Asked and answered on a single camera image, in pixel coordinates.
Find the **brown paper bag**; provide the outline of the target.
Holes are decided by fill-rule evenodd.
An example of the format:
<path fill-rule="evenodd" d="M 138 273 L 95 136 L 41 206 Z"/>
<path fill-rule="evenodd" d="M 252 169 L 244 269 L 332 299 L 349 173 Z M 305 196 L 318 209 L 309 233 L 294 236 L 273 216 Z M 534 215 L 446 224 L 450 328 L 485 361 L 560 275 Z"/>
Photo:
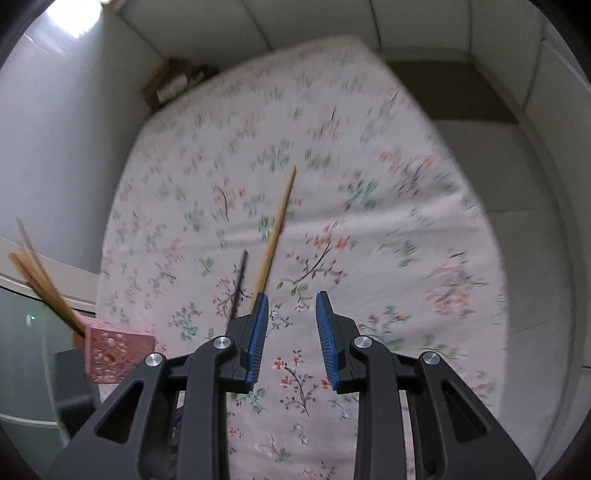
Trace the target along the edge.
<path fill-rule="evenodd" d="M 221 70 L 211 64 L 193 64 L 182 57 L 166 59 L 141 88 L 141 95 L 152 112 L 176 99 L 186 90 L 216 76 Z"/>

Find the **floral tablecloth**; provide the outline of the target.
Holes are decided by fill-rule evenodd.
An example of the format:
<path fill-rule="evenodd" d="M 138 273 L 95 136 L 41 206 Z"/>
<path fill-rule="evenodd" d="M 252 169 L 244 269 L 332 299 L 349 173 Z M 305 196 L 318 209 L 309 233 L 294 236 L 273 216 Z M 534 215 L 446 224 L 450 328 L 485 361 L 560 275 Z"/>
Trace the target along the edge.
<path fill-rule="evenodd" d="M 176 357 L 221 334 L 240 257 L 249 306 L 290 170 L 252 392 L 228 401 L 235 479 L 349 479 L 356 395 L 332 391 L 315 297 L 404 355 L 432 350 L 492 412 L 506 281 L 479 197 L 374 52 L 332 37 L 256 58 L 155 114 L 128 157 L 102 247 L 98 318 Z"/>

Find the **bamboo chopstick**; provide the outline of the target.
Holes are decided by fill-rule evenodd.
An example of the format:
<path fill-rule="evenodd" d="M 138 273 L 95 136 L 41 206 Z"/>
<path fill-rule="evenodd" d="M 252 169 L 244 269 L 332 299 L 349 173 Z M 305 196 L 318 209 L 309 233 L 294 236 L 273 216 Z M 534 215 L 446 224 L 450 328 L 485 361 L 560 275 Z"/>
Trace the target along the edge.
<path fill-rule="evenodd" d="M 283 197 L 280 200 L 280 205 L 276 211 L 274 218 L 273 229 L 271 229 L 270 237 L 267 239 L 266 251 L 263 255 L 263 260 L 259 266 L 259 274 L 256 277 L 256 284 L 254 284 L 254 292 L 252 301 L 249 304 L 249 311 L 252 311 L 256 305 L 256 297 L 259 293 L 266 291 L 267 280 L 270 276 L 271 266 L 273 265 L 274 254 L 276 254 L 277 243 L 280 239 L 280 234 L 283 231 L 284 219 L 286 219 L 287 205 L 290 202 L 290 194 L 293 190 L 294 179 L 296 179 L 297 167 L 290 170 L 290 176 L 287 178 L 287 185 L 283 191 Z"/>
<path fill-rule="evenodd" d="M 20 219 L 16 220 L 22 237 L 22 244 L 18 253 L 10 253 L 9 259 L 24 278 L 28 286 L 36 295 L 79 337 L 85 338 L 83 323 L 78 319 L 74 310 L 67 304 L 65 298 L 58 291 L 44 268 L 39 255 Z"/>

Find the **brown floor mat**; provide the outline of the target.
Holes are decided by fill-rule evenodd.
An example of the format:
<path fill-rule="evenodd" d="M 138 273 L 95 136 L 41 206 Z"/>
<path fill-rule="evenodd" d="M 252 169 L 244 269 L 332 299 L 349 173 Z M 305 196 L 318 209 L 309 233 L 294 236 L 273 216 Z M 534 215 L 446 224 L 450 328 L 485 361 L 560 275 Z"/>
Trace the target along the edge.
<path fill-rule="evenodd" d="M 505 102 L 471 64 L 404 61 L 389 63 L 389 67 L 433 120 L 517 123 Z"/>

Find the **bamboo chopstick far left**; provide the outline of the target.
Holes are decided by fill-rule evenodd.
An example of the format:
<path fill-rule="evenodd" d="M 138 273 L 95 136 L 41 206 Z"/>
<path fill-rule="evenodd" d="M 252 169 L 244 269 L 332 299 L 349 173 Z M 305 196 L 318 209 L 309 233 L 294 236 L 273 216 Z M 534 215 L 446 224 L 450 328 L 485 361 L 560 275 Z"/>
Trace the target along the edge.
<path fill-rule="evenodd" d="M 65 298 L 58 291 L 44 268 L 39 255 L 20 219 L 16 220 L 22 237 L 22 244 L 18 253 L 10 253 L 9 259 L 24 278 L 28 286 L 36 295 L 79 337 L 85 338 L 83 323 L 78 319 L 74 310 L 67 304 Z"/>

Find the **pink perforated utensil holder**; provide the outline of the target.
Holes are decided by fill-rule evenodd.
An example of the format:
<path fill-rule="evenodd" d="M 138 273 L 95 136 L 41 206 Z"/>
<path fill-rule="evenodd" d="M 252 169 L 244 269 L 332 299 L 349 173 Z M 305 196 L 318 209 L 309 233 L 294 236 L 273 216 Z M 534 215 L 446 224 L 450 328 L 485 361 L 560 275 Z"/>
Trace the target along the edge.
<path fill-rule="evenodd" d="M 128 325 L 113 325 L 81 316 L 85 373 L 95 384 L 120 383 L 155 350 L 152 334 Z"/>

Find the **bamboo chopstick far right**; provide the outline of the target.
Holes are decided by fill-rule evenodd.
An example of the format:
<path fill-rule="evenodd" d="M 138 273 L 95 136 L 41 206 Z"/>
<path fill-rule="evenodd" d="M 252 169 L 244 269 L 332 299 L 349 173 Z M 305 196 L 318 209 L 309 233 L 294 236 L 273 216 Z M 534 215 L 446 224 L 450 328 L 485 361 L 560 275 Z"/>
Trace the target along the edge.
<path fill-rule="evenodd" d="M 256 277 L 256 284 L 254 284 L 254 292 L 252 301 L 249 304 L 249 311 L 252 311 L 256 305 L 256 297 L 259 293 L 266 291 L 267 280 L 270 276 L 271 266 L 273 265 L 274 254 L 276 254 L 277 243 L 280 239 L 280 234 L 283 231 L 284 219 L 286 219 L 287 205 L 290 202 L 290 194 L 293 190 L 294 179 L 296 179 L 297 167 L 290 170 L 290 176 L 287 178 L 287 185 L 283 191 L 283 197 L 280 200 L 280 205 L 276 211 L 274 218 L 273 229 L 271 229 L 270 237 L 267 239 L 266 251 L 263 255 L 263 260 L 259 266 L 259 274 Z"/>

